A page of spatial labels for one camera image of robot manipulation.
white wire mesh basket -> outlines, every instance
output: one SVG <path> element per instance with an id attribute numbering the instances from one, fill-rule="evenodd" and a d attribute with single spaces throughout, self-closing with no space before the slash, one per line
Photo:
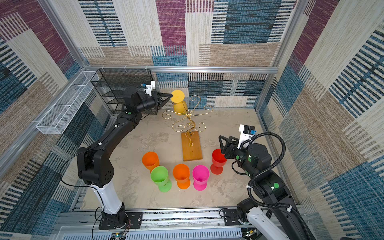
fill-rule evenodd
<path id="1" fill-rule="evenodd" d="M 83 71 L 44 115 L 36 128 L 43 134 L 63 134 L 97 81 L 95 71 Z"/>

patterned fabric wall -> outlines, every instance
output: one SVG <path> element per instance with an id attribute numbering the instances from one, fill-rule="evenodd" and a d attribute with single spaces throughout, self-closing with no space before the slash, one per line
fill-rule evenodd
<path id="1" fill-rule="evenodd" d="M 185 94 L 188 107 L 197 102 L 189 97 L 198 95 L 197 108 L 210 105 L 214 108 L 254 108 L 263 89 L 267 74 L 232 73 L 153 73 L 156 86 L 162 93 L 179 89 Z M 173 109 L 171 102 L 164 108 Z"/>
<path id="2" fill-rule="evenodd" d="M 0 0 L 0 155 L 79 66 L 36 0 Z"/>
<path id="3" fill-rule="evenodd" d="M 36 0 L 0 0 L 0 155 L 79 66 Z M 101 136 L 109 111 L 94 90 L 63 135 L 38 134 L 0 180 L 0 238 L 48 239 L 76 188 L 57 166 Z M 64 180 L 77 183 L 76 160 Z"/>
<path id="4" fill-rule="evenodd" d="M 382 0 L 310 0 L 260 110 L 318 239 L 384 236 L 383 20 Z"/>
<path id="5" fill-rule="evenodd" d="M 61 165 L 103 134 L 109 110 L 92 90 L 62 135 L 34 138 L 0 185 L 1 239 L 48 239 L 60 212 L 67 212 L 77 192 L 60 182 Z M 81 183 L 76 158 L 63 169 L 63 180 Z"/>
<path id="6" fill-rule="evenodd" d="M 90 64 L 122 66 L 271 66 L 295 6 L 295 0 L 51 2 Z"/>

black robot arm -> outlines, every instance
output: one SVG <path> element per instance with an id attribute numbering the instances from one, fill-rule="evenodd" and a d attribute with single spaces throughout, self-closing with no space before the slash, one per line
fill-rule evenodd
<path id="1" fill-rule="evenodd" d="M 241 201 L 237 205 L 237 214 L 240 221 L 248 222 L 247 213 L 253 207 L 268 207 L 279 220 L 285 233 L 290 239 L 314 239 L 301 216 L 297 215 L 298 212 L 294 212 L 297 211 L 296 205 L 284 181 L 271 169 L 263 171 L 271 166 L 272 157 L 268 154 L 267 148 L 262 144 L 250 142 L 248 147 L 241 147 L 241 149 L 238 149 L 239 139 L 232 136 L 229 138 L 219 136 L 219 142 L 220 149 L 225 158 L 234 159 L 237 165 L 244 170 L 245 175 L 251 179 L 253 179 L 256 175 L 259 175 L 258 173 L 265 172 L 258 177 L 251 186 L 253 192 L 255 192 L 256 195 L 262 200 L 262 203 L 259 202 L 259 204 L 257 204 L 257 201 L 251 195 L 251 198 Z M 285 206 L 289 205 L 294 210 L 290 212 L 287 211 Z"/>
<path id="2" fill-rule="evenodd" d="M 142 119 L 142 111 L 154 109 L 157 113 L 172 96 L 172 94 L 158 93 L 156 90 L 152 90 L 150 93 L 151 96 L 146 94 L 142 88 L 126 88 L 124 91 L 125 107 L 117 116 L 113 126 L 89 147 L 78 149 L 78 175 L 85 184 L 93 184 L 102 188 L 112 180 L 114 168 L 109 157 L 113 150 L 139 124 Z"/>

wooden base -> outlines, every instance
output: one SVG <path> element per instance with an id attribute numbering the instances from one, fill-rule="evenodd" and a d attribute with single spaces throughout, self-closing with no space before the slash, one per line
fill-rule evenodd
<path id="1" fill-rule="evenodd" d="M 201 153 L 199 133 L 197 131 L 192 132 L 192 136 L 189 137 L 192 139 L 193 146 L 190 145 L 190 140 L 185 135 L 185 132 L 181 133 L 181 145 L 183 147 L 184 162 L 203 159 L 203 154 Z"/>

red wire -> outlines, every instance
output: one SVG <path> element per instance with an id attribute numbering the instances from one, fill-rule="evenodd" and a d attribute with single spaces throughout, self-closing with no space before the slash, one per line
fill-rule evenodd
<path id="1" fill-rule="evenodd" d="M 129 232 L 129 230 L 131 228 L 131 220 L 130 219 L 128 219 L 128 220 L 129 220 L 129 223 L 128 223 L 128 226 L 125 227 L 124 232 L 122 232 L 123 235 L 125 234 L 125 230 L 127 230 L 127 228 L 128 228 L 127 233 Z"/>

